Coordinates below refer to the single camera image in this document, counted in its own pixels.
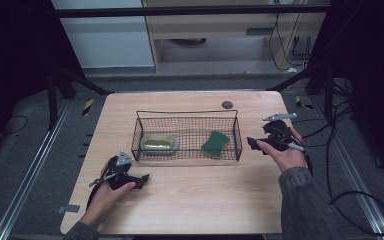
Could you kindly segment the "light wooden desk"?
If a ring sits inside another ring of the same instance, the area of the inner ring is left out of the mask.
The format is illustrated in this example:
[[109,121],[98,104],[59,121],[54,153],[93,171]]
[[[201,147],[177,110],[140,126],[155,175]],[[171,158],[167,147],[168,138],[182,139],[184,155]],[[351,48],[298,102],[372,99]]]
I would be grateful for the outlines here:
[[[316,5],[330,0],[141,0],[145,7],[181,6],[263,6]],[[296,38],[316,37],[324,21],[324,13],[227,14],[148,16],[146,23],[154,60],[159,61],[157,47],[168,39],[210,37],[263,37],[269,46],[275,66],[283,68]]]

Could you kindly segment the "black horizontal frame bar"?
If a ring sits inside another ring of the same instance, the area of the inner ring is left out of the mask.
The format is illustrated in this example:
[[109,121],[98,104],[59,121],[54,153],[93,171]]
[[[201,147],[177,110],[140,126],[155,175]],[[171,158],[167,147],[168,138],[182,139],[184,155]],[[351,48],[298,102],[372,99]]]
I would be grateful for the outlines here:
[[329,4],[263,6],[181,6],[147,8],[62,9],[53,10],[49,12],[49,15],[56,16],[58,18],[89,18],[227,14],[324,13],[328,12],[329,9]]

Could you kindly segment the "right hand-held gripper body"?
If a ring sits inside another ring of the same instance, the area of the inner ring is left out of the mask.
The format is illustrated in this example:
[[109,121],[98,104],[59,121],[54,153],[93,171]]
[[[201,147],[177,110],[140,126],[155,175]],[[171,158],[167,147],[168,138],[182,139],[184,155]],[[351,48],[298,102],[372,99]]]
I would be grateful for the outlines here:
[[267,135],[263,142],[271,145],[278,151],[285,151],[288,148],[304,151],[304,147],[300,140],[296,139],[291,129],[284,122],[285,119],[296,118],[296,113],[275,113],[271,116],[264,117],[263,121],[266,122],[262,126],[264,133]]

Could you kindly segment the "person's right hand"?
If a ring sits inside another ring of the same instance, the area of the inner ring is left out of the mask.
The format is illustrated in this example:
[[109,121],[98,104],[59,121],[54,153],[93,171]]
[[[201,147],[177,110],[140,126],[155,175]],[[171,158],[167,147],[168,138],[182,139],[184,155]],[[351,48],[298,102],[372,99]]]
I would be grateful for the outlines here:
[[278,151],[266,142],[257,141],[257,144],[274,160],[281,172],[295,167],[307,167],[305,156],[299,150],[288,148],[285,151]]

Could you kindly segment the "person's left hand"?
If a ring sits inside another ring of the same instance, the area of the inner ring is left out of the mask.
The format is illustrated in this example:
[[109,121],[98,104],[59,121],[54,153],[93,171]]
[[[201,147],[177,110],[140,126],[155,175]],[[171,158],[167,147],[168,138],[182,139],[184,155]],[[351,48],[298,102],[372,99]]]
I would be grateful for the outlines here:
[[132,190],[129,183],[116,190],[112,190],[107,182],[101,184],[80,221],[92,228],[97,228],[114,205]]

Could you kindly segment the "green and grey soap dish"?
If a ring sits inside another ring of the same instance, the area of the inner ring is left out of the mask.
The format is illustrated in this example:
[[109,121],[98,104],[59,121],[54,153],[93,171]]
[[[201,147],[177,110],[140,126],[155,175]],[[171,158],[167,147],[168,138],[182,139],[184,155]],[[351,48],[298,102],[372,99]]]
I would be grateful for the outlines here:
[[140,149],[147,155],[172,155],[178,147],[179,140],[173,135],[144,135],[140,142]]

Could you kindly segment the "aluminium floor rail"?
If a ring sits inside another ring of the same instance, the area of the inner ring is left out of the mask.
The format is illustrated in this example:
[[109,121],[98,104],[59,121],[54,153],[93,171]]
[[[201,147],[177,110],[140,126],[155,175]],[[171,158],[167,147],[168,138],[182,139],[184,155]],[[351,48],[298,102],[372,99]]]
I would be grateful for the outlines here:
[[[370,225],[369,230],[361,229],[361,231],[372,235],[377,238],[377,240],[384,240],[384,204],[382,201],[373,196],[368,190],[365,182],[358,173],[356,167],[352,163],[341,139],[336,136],[335,121],[331,123],[324,116],[324,110],[322,109],[322,103],[320,100],[312,97],[315,110],[322,118],[322,121],[331,126],[332,129],[328,131],[329,137],[326,146],[326,180],[329,196],[331,197],[331,206],[335,208],[338,212],[341,210],[338,208],[337,201],[340,198],[343,198],[348,195],[354,195],[359,202],[359,205]],[[338,162],[341,164],[345,176],[351,186],[351,190],[342,192],[337,195],[333,195],[331,192],[330,185],[330,160],[329,155],[330,151],[333,150]]]
[[45,163],[48,154],[55,142],[55,139],[60,132],[60,129],[66,119],[67,112],[71,102],[69,100],[63,100],[61,107],[57,111],[57,118],[54,125],[46,131],[41,145],[35,153],[35,156],[24,175],[14,197],[12,198],[9,206],[7,207],[3,217],[0,220],[0,240],[7,240],[20,213],[25,205],[25,202],[34,186],[37,177]]

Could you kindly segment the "yellow and black striped tape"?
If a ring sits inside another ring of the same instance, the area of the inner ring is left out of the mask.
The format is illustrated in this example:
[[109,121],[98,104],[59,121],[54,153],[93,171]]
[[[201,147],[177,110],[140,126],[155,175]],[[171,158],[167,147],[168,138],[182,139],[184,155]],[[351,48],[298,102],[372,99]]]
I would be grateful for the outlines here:
[[94,99],[88,99],[85,103],[85,106],[82,111],[82,116],[87,116],[90,112],[90,109],[94,103]]
[[295,97],[295,104],[296,104],[296,106],[301,107],[301,108],[306,109],[306,110],[314,109],[311,104],[304,104],[299,96]]

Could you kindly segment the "yellow and green sponge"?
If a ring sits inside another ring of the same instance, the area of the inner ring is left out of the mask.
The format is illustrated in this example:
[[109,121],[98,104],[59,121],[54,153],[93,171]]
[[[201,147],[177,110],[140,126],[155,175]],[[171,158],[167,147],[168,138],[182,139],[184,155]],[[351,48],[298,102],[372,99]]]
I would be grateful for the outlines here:
[[207,141],[201,146],[201,150],[209,157],[219,158],[223,148],[230,142],[230,138],[219,132],[212,131]]

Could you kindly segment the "dark curtain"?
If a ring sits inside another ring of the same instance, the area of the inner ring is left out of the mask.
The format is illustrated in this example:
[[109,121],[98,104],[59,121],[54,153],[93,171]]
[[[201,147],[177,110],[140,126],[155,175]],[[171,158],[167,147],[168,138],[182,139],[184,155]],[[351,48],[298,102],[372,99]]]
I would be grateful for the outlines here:
[[352,83],[351,103],[384,163],[384,0],[330,0],[311,64]]
[[47,88],[42,48],[58,68],[84,75],[61,21],[34,14],[53,9],[52,0],[0,0],[0,133],[18,101]]

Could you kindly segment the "black metal stand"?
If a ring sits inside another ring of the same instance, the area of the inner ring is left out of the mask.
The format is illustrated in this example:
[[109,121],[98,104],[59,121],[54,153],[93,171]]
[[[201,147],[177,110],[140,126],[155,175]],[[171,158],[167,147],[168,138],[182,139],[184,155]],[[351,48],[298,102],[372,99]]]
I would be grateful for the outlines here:
[[57,95],[56,92],[60,91],[64,99],[74,99],[76,96],[76,90],[71,82],[81,84],[82,86],[92,90],[100,95],[112,94],[112,91],[105,90],[91,82],[85,77],[75,74],[67,69],[54,69],[47,77],[47,93],[48,93],[48,106],[49,106],[49,127],[53,129],[58,120],[58,107],[57,107]]
[[268,88],[268,91],[283,91],[298,81],[308,78],[305,91],[309,95],[317,94],[324,89],[324,116],[329,123],[333,121],[333,69],[329,65],[312,65],[295,74],[286,81]]

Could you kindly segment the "black wire basket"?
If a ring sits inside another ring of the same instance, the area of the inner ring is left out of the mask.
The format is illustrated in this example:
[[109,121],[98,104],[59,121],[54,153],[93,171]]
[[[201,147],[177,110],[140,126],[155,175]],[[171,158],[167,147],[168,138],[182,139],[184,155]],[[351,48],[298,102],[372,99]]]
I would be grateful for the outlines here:
[[[176,160],[211,159],[238,161],[242,154],[242,140],[237,110],[209,110],[195,112],[137,111],[131,151],[138,162],[162,163]],[[209,157],[201,146],[212,131],[230,138],[219,158]],[[140,149],[144,135],[173,135],[179,147],[172,155],[147,155]]]

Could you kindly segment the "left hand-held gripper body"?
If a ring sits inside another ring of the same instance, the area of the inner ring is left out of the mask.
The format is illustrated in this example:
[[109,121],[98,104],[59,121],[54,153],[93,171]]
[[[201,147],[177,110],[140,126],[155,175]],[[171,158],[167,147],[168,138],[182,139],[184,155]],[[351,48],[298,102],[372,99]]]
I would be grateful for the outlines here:
[[136,178],[128,174],[133,161],[134,159],[131,156],[121,151],[108,160],[101,172],[101,176],[90,183],[89,186],[99,186],[104,182],[108,182],[110,188],[116,190],[129,182],[136,182]]

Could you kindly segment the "white cabinet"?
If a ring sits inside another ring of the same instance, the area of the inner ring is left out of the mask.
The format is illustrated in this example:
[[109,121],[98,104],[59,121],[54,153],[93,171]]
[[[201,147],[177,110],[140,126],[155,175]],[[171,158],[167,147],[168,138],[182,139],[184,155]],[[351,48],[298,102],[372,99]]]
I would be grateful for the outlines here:
[[[141,0],[51,0],[56,10],[141,8]],[[83,69],[153,67],[145,18],[62,18]]]

